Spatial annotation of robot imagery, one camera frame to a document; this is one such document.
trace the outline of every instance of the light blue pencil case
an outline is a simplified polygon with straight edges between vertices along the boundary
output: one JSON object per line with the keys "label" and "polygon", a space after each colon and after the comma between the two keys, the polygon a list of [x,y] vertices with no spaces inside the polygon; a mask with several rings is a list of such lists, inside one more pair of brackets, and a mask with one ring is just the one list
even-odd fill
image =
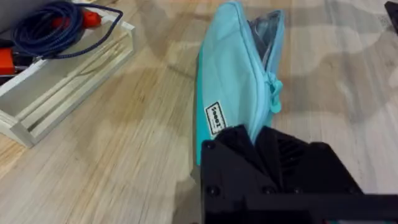
{"label": "light blue pencil case", "polygon": [[284,13],[248,22],[240,2],[219,6],[202,43],[197,68],[196,150],[224,128],[243,124],[254,142],[281,109],[277,79]]}

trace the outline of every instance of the black device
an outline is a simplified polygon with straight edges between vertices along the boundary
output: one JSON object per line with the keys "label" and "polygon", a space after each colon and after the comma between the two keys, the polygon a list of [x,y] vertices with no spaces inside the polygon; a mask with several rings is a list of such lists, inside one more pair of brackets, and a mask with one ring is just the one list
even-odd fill
{"label": "black device", "polygon": [[323,142],[263,127],[255,145],[228,128],[201,153],[204,224],[398,223],[397,195],[364,194]]}
{"label": "black device", "polygon": [[384,4],[388,16],[390,17],[391,23],[398,34],[398,4],[392,1],[388,1]]}

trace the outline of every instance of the red connector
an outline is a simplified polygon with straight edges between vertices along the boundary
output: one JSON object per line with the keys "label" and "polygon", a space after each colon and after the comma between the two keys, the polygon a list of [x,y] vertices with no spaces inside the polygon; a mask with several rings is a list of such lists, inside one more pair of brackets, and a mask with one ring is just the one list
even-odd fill
{"label": "red connector", "polygon": [[[62,18],[56,18],[52,21],[53,27],[59,27],[62,24]],[[93,28],[101,25],[101,16],[96,12],[83,11],[83,28]],[[66,19],[64,28],[69,26],[69,18]]]}
{"label": "red connector", "polygon": [[15,74],[11,48],[0,48],[0,76]]}

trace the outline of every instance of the zipper pull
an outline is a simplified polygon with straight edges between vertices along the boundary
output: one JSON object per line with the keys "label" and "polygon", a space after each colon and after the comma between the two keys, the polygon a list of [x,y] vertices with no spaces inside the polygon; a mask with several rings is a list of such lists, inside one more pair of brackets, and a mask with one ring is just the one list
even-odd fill
{"label": "zipper pull", "polygon": [[278,79],[274,79],[272,84],[270,85],[270,89],[271,89],[271,112],[273,112],[274,114],[279,113],[282,109],[282,104],[280,103],[279,100],[279,93],[282,90],[283,84],[281,81],[279,81]]}

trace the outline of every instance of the wooden surface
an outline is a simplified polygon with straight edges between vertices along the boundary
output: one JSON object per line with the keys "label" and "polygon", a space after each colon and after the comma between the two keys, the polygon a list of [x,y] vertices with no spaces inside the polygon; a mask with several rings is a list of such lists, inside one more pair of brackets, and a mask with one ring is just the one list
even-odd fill
{"label": "wooden surface", "polygon": [[[0,223],[200,221],[195,59],[219,2],[119,0],[137,52],[31,150],[0,137]],[[274,126],[331,144],[365,192],[398,193],[398,36],[384,1],[251,0],[287,14]]]}

